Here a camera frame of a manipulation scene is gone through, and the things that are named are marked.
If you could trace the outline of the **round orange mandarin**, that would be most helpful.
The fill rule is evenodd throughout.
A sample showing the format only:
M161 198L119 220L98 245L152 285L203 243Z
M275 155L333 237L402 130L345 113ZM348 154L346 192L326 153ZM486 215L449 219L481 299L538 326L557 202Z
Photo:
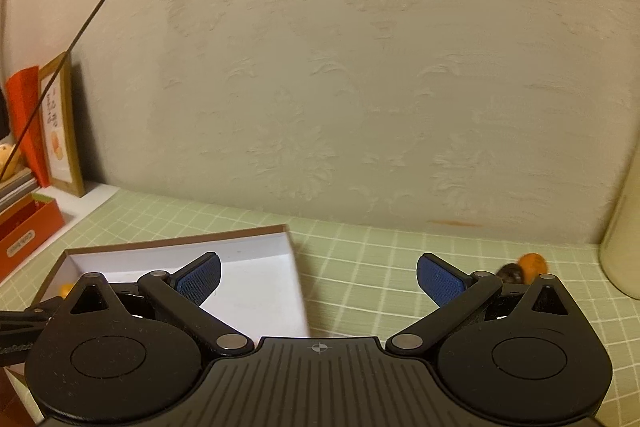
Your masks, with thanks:
M58 292L58 295L60 295L62 298L66 298L68 294L72 291L73 287L74 287L73 283L67 283L62 285L60 287L60 291Z

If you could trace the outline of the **brown cardboard box white inside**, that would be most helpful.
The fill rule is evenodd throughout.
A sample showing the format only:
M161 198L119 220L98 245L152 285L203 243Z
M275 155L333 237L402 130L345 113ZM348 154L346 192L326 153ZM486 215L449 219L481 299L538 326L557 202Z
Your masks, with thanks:
M201 306L171 275L211 251L221 281ZM30 349L27 386L48 426L334 426L390 414L475 426L420 362L366 358L399 398L355 407L358 375L338 340L311 338L288 230L273 225L66 251L38 291L74 287Z

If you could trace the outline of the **dark brown fruit left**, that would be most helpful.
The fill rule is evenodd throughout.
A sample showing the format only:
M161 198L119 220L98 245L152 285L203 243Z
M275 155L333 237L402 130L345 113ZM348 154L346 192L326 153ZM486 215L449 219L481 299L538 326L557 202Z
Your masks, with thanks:
M505 284L525 284L526 277L523 268L518 263L507 263L497 272L497 277Z

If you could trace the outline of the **orange mandarin near dark fruit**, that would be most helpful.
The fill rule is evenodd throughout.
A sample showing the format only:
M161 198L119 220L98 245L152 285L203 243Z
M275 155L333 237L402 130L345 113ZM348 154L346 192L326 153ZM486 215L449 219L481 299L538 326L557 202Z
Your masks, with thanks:
M539 275L548 273L546 259L537 253L529 253L518 259L518 265L522 269L525 284L530 284Z

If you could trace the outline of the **red orange storage box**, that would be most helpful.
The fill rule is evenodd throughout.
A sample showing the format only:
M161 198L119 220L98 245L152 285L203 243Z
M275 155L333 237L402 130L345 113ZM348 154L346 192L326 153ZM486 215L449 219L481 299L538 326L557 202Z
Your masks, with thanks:
M7 279L38 247L65 225L58 202L28 194L1 213L0 280Z

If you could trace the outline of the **red paper envelope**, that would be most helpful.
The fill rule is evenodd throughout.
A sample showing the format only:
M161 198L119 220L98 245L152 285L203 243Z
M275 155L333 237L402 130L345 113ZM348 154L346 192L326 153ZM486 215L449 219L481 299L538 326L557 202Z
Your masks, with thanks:
M41 187L50 185L47 161L39 116L35 108L39 100L39 67L27 67L16 72L6 82L9 115L15 139L25 128L25 138L20 144L20 152L26 166L32 170Z

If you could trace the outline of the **framed picture wooden frame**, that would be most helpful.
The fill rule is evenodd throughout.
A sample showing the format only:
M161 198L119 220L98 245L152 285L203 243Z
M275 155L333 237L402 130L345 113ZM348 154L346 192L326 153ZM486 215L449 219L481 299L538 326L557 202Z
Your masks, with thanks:
M39 95L44 157L51 184L76 197L85 195L74 129L70 57L61 53L40 69Z

